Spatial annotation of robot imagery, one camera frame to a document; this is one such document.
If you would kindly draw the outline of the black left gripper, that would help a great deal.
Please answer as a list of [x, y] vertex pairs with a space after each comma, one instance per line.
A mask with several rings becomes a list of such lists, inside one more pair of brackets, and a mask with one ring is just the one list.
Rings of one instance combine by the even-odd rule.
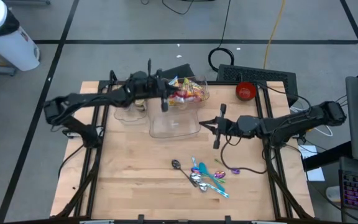
[[162, 112], [168, 111], [168, 94], [175, 95], [179, 92], [179, 87], [171, 85], [162, 80], [162, 70], [158, 69], [153, 76], [148, 98], [160, 98]]

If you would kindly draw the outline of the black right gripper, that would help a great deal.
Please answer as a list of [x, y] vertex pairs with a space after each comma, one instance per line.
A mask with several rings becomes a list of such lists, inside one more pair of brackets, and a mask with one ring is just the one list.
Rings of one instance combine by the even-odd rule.
[[215, 134], [215, 140], [213, 143], [213, 148], [218, 149], [220, 147], [220, 138], [221, 135], [236, 135], [234, 134], [234, 131], [237, 129], [236, 124], [233, 121], [230, 121], [229, 119], [224, 118], [224, 115], [226, 113], [227, 105], [222, 103], [220, 106], [220, 115], [215, 117], [215, 119], [207, 120], [207, 121], [200, 121], [199, 124], [210, 130], [212, 134]]

